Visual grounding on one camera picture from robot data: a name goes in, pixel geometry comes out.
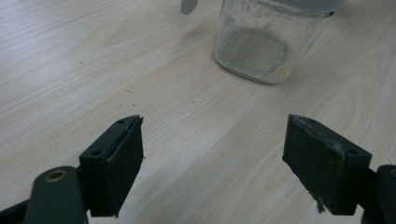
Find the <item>jar lid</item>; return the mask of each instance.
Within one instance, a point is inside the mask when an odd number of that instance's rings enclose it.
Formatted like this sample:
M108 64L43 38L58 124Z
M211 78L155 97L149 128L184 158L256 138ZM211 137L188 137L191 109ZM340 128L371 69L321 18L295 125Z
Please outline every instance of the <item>jar lid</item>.
M334 12L343 5L345 0L272 0L290 7L316 12Z

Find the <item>glass jar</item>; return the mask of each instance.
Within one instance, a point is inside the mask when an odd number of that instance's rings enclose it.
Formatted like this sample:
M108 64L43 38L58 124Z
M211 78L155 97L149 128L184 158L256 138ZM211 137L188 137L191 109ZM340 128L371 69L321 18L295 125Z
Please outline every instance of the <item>glass jar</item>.
M223 0L215 58L227 70L267 84L301 62L321 24L344 0Z

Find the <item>wooden table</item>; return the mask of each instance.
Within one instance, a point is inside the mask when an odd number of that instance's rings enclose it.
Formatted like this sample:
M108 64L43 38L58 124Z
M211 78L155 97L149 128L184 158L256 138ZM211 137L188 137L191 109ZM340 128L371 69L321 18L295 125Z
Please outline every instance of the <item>wooden table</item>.
M281 160L288 114L396 163L396 2L348 0L286 82L213 58L220 0L0 3L0 210L117 119L145 117L120 217L91 223L360 223L318 214Z

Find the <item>table surface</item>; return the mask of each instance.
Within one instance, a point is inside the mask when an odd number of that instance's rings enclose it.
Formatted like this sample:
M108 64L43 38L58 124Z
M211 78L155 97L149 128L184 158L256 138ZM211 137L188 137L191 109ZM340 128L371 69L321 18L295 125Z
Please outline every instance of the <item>table surface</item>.
M0 210L78 166L114 121L145 117L146 159L120 217L91 223L360 223L319 214L281 160L288 114L396 163L396 2L348 0L270 86L213 57L220 0L0 3Z

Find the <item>metal object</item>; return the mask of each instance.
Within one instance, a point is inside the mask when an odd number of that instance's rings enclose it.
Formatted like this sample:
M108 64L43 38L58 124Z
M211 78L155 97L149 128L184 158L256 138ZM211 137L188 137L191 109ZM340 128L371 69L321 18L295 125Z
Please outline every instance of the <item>metal object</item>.
M362 223L396 223L396 166L369 169L372 155L321 123L289 115L283 161L305 188L334 215L352 216L357 204Z
M92 217L117 216L143 161L142 122L116 121L79 156L77 169L39 175L31 198L0 212L0 223L88 223L88 210Z

